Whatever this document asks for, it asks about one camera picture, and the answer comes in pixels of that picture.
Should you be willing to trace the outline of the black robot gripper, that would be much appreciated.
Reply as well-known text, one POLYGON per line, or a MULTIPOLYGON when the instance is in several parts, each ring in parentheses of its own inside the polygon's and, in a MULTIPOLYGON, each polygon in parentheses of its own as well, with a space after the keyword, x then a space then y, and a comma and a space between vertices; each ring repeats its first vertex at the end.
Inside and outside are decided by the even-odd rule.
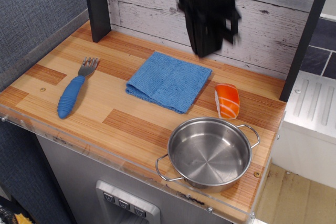
POLYGON ((241 19, 235 0, 178 0, 177 5, 185 14, 191 47, 199 57, 219 51, 223 39, 234 43, 241 19))

